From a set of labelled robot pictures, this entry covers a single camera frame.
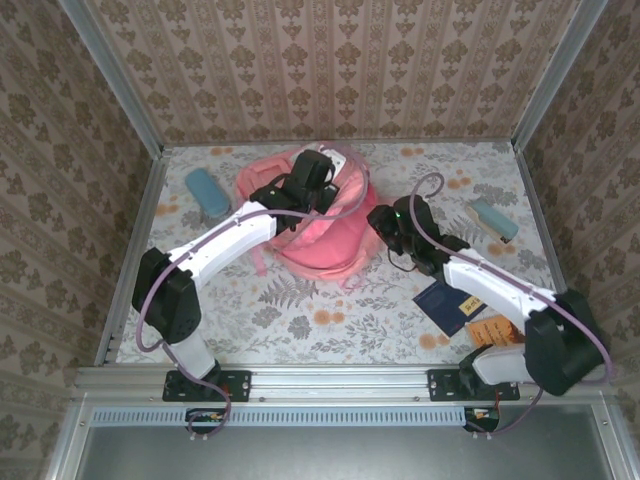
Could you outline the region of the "pink student backpack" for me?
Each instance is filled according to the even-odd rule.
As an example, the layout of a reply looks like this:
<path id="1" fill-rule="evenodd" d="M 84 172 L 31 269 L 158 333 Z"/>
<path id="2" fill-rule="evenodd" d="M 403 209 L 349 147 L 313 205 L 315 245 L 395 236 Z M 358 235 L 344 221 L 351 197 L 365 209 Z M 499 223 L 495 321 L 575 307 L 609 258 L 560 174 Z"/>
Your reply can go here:
<path id="1" fill-rule="evenodd" d="M 264 255 L 270 254 L 292 274 L 312 281 L 344 284 L 359 274 L 381 248 L 381 240 L 369 226 L 367 215 L 378 203 L 369 165 L 357 150 L 334 142 L 314 142 L 294 150 L 258 159 L 236 176 L 235 194 L 240 202 L 280 174 L 290 173 L 305 150 L 336 155 L 344 162 L 334 178 L 339 192 L 327 214 L 350 214 L 340 219 L 301 219 L 294 232 L 287 230 L 250 250 L 256 273 L 264 276 Z"/>

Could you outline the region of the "dark blue book yellow label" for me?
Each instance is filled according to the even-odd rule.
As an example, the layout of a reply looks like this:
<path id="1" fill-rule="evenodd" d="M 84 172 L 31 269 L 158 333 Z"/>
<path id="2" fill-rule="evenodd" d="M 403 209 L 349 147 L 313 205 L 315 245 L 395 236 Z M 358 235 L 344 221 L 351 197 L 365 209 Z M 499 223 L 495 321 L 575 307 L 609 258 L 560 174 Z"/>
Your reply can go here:
<path id="1" fill-rule="evenodd" d="M 413 302 L 447 337 L 486 309 L 479 298 L 438 281 L 416 295 Z"/>

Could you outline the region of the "blue glasses case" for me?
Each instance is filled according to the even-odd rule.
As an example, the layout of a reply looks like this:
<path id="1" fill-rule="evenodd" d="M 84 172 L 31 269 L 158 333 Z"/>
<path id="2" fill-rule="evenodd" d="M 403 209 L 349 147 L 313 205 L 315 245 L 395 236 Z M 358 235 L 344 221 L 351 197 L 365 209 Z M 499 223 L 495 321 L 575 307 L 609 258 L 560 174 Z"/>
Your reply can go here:
<path id="1" fill-rule="evenodd" d="M 185 185 L 207 217 L 218 218 L 229 211 L 228 196 L 207 170 L 191 171 L 185 177 Z"/>

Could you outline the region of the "orange book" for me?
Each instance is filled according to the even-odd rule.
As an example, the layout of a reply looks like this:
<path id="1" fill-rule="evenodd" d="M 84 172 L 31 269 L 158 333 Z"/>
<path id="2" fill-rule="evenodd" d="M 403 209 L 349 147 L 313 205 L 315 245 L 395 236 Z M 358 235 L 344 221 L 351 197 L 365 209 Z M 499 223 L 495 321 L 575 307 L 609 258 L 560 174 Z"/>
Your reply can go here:
<path id="1" fill-rule="evenodd" d="M 466 331 L 476 347 L 510 346 L 524 343 L 524 335 L 502 315 L 468 323 Z"/>

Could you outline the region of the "blue and beige pencil case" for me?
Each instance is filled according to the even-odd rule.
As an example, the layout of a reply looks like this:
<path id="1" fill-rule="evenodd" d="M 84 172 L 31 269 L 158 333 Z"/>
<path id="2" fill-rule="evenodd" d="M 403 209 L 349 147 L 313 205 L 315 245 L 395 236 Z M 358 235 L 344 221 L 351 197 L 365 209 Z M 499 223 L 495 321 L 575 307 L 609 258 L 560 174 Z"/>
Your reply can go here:
<path id="1" fill-rule="evenodd" d="M 497 242 L 509 244 L 518 234 L 519 227 L 484 199 L 468 203 L 465 210 L 467 215 Z"/>

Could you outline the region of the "floral table cloth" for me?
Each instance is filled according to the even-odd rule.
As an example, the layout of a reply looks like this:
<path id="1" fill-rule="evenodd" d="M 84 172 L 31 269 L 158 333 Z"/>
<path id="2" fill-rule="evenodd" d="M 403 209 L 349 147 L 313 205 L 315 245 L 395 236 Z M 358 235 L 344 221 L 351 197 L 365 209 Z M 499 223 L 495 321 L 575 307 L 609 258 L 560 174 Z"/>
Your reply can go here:
<path id="1" fill-rule="evenodd" d="M 509 142 L 357 142 L 354 149 L 384 202 L 418 188 L 443 232 L 523 280 L 553 286 L 532 192 Z M 476 199 L 519 227 L 509 244 L 467 215 Z M 245 254 L 202 290 L 200 332 L 224 364 L 444 364 L 476 348 L 466 326 L 447 337 L 413 302 L 431 279 L 406 257 L 380 252 L 344 284 L 295 276 L 270 254 L 264 262 L 260 276 Z"/>

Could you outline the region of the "grey metal sheet panel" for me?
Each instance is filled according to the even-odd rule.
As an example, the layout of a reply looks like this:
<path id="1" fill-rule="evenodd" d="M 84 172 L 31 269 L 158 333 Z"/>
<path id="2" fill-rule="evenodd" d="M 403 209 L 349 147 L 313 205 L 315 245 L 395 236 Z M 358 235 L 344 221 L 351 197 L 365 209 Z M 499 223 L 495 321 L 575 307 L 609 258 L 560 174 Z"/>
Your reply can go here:
<path id="1" fill-rule="evenodd" d="M 613 480 L 583 408 L 538 407 L 512 431 L 460 427 L 238 427 L 91 431 L 78 480 Z"/>

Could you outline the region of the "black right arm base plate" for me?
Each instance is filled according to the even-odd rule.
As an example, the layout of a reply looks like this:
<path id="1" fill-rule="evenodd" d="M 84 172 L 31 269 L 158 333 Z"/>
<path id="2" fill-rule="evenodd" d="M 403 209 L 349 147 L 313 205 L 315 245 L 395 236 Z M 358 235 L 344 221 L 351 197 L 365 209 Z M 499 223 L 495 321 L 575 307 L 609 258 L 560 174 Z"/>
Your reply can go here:
<path id="1" fill-rule="evenodd" d="M 428 390 L 432 402 L 454 401 L 516 401 L 520 391 L 516 384 L 484 383 L 473 371 L 457 368 L 431 369 L 427 371 Z"/>

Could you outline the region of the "aluminium table edge rail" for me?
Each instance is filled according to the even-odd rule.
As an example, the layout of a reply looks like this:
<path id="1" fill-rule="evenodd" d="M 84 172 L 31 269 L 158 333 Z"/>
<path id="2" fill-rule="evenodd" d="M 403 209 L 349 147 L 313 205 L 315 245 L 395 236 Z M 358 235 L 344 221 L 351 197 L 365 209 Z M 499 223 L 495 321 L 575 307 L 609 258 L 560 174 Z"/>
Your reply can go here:
<path id="1" fill-rule="evenodd" d="M 250 402 L 403 405 L 429 401 L 432 370 L 443 365 L 228 365 L 251 372 Z M 110 364 L 78 371 L 79 392 L 122 403 L 158 401 L 169 364 Z"/>

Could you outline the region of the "aluminium right frame post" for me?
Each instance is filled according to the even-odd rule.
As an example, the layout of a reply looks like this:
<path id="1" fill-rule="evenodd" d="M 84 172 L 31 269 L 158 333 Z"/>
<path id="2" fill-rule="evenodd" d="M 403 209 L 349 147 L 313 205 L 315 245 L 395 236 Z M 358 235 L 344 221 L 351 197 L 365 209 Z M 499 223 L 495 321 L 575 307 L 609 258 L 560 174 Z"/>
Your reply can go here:
<path id="1" fill-rule="evenodd" d="M 522 152 L 531 140 L 607 2 L 580 0 L 511 137 L 516 152 Z"/>

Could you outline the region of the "aluminium frame post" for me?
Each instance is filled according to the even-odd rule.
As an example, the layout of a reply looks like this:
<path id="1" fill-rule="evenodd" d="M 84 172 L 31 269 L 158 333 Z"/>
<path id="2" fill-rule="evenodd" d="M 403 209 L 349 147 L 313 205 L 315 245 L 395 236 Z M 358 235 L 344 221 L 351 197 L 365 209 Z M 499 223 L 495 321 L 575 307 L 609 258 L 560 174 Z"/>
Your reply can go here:
<path id="1" fill-rule="evenodd" d="M 531 140 L 607 2 L 580 0 L 511 137 L 516 152 L 522 152 Z"/>
<path id="2" fill-rule="evenodd" d="M 90 56 L 114 93 L 136 134 L 153 160 L 162 156 L 163 141 L 147 114 L 141 97 L 125 71 L 123 62 L 99 25 L 86 0 L 59 0 L 84 42 Z"/>

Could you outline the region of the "aluminium left frame post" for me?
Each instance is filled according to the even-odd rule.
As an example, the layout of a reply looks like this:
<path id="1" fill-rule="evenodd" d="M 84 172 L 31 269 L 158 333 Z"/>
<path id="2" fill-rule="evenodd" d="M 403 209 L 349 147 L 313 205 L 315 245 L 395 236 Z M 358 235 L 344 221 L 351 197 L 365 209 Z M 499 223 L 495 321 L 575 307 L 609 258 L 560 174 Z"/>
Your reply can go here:
<path id="1" fill-rule="evenodd" d="M 153 160 L 162 156 L 163 141 L 147 114 L 141 97 L 125 71 L 123 62 L 99 25 L 86 0 L 59 0 L 84 42 L 90 56 L 114 93 L 136 134 Z"/>

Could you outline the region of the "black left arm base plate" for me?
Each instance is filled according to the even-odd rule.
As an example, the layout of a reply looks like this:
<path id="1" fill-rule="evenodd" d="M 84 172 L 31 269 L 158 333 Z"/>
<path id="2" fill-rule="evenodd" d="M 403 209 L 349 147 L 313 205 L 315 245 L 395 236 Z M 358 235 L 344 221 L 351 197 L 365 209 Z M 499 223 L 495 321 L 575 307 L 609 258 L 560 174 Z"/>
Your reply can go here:
<path id="1" fill-rule="evenodd" d="M 251 392 L 249 370 L 219 370 L 207 375 L 206 382 L 216 384 L 232 402 L 247 402 Z M 209 387 L 187 379 L 179 370 L 166 374 L 162 400 L 165 402 L 223 402 L 223 397 Z"/>

